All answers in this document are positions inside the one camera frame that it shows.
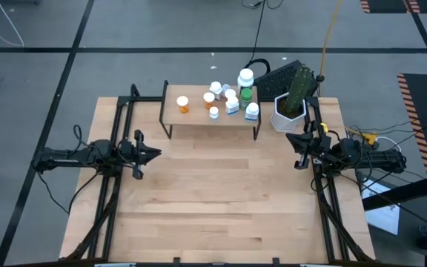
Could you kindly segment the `black keyboard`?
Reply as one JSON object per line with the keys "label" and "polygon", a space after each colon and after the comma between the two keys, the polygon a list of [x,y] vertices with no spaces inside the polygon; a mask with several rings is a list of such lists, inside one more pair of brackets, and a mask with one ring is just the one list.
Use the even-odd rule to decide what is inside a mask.
{"label": "black keyboard", "polygon": [[299,60],[288,63],[276,70],[271,70],[266,59],[255,59],[251,64],[261,63],[266,67],[264,75],[254,79],[254,85],[259,91],[261,101],[273,101],[277,96],[288,92],[298,68],[302,65]]}

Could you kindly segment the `large white medicine bottle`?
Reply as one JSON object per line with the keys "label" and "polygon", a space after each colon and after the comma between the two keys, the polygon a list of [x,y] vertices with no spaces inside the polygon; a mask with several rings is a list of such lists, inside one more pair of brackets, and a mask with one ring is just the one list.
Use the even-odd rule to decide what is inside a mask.
{"label": "large white medicine bottle", "polygon": [[254,84],[254,72],[249,68],[243,68],[237,77],[237,91],[241,93],[244,88],[252,88]]}

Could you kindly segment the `green cactus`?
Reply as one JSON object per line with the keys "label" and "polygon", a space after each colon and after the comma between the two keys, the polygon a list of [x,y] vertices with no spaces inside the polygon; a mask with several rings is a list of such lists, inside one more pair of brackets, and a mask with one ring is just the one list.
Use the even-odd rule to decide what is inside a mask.
{"label": "green cactus", "polygon": [[288,97],[283,105],[286,116],[293,119],[298,116],[302,108],[302,101],[310,96],[310,90],[316,87],[314,72],[306,64],[301,65],[295,73],[293,82],[288,91]]}

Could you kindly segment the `wooden shelf with black legs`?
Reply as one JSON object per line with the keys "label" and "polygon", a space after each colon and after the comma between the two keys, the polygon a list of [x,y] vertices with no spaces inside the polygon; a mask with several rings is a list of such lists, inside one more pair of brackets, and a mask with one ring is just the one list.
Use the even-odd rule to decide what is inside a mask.
{"label": "wooden shelf with black legs", "polygon": [[[221,100],[213,102],[213,105],[219,109],[219,118],[211,119],[203,99],[203,95],[208,92],[208,89],[208,85],[170,85],[167,80],[164,81],[159,122],[168,138],[172,137],[174,125],[201,125],[253,128],[254,140],[256,140],[262,124],[261,112],[259,111],[256,121],[245,119],[244,111],[227,115],[225,100]],[[177,98],[180,96],[188,98],[187,113],[181,112],[177,104]]]}

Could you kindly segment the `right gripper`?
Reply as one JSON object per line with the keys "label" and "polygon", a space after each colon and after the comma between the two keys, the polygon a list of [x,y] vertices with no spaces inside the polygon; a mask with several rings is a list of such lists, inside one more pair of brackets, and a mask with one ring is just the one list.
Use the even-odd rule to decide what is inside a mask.
{"label": "right gripper", "polygon": [[306,169],[309,164],[309,156],[320,158],[331,145],[331,137],[324,133],[318,121],[308,122],[305,125],[305,133],[287,133],[286,138],[293,143],[294,152],[300,155],[295,162],[296,169]]}

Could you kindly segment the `green medicine bottle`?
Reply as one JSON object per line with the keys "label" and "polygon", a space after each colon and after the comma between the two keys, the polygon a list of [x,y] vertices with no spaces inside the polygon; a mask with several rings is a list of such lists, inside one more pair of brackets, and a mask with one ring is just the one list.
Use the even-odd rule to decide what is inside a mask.
{"label": "green medicine bottle", "polygon": [[245,110],[253,99],[251,88],[242,88],[239,95],[239,108]]}

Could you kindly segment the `black beam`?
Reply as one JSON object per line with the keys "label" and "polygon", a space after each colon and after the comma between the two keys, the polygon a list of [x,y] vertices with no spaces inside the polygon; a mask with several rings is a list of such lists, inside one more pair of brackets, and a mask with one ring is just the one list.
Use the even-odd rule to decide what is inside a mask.
{"label": "black beam", "polygon": [[370,211],[388,205],[407,202],[420,197],[427,197],[427,179],[393,188],[363,199],[363,208]]}

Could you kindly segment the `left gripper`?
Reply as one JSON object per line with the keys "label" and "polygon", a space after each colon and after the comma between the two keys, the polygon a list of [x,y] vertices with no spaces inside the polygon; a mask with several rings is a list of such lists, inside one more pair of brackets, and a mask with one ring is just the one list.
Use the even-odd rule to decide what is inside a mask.
{"label": "left gripper", "polygon": [[121,141],[120,156],[132,168],[133,177],[143,179],[144,173],[141,171],[141,166],[145,165],[145,160],[155,159],[162,153],[160,149],[144,144],[144,134],[140,130],[134,131],[134,139],[135,144],[127,140]]}

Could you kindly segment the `monitor with white screen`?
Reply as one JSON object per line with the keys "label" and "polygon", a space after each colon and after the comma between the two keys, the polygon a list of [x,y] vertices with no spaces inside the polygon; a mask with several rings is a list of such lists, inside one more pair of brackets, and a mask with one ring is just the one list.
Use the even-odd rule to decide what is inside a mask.
{"label": "monitor with white screen", "polygon": [[[374,196],[376,193],[382,193],[388,190],[390,190],[389,187],[379,182],[368,180],[363,184],[361,196],[365,199]],[[366,211],[365,217],[369,225],[384,230],[389,234],[398,235],[400,208],[396,205],[389,205]]]}

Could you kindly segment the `white hexagonal plant pot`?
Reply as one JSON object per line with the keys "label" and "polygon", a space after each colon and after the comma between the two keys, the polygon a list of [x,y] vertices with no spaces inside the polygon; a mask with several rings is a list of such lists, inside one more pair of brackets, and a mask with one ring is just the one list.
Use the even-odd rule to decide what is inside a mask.
{"label": "white hexagonal plant pot", "polygon": [[296,128],[296,126],[298,126],[298,124],[302,120],[304,120],[304,117],[306,115],[306,111],[308,109],[307,104],[306,104],[305,100],[303,99],[302,103],[300,105],[298,115],[296,115],[292,119],[287,117],[287,116],[282,115],[279,112],[279,102],[281,100],[286,99],[288,95],[289,95],[289,93],[284,93],[280,96],[277,96],[274,99],[274,111],[271,114],[270,123],[274,127],[274,129],[278,132],[292,133],[294,131],[294,129]]}

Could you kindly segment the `white bottle with blue label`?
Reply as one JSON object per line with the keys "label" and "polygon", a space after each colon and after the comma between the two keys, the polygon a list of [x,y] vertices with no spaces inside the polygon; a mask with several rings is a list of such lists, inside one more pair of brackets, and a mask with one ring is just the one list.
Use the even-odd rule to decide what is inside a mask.
{"label": "white bottle with blue label", "polygon": [[245,119],[248,121],[257,121],[259,118],[259,106],[251,102],[245,109]]}
{"label": "white bottle with blue label", "polygon": [[239,100],[236,96],[229,97],[225,103],[225,112],[227,115],[233,115],[239,111]]}

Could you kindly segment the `small white medicine bottle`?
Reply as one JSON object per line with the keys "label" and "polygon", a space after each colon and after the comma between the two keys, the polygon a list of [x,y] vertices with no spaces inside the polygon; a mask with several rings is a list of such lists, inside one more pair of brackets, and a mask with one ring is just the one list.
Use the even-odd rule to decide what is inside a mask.
{"label": "small white medicine bottle", "polygon": [[222,85],[220,82],[212,82],[209,91],[215,96],[215,100],[219,101],[222,96]]}

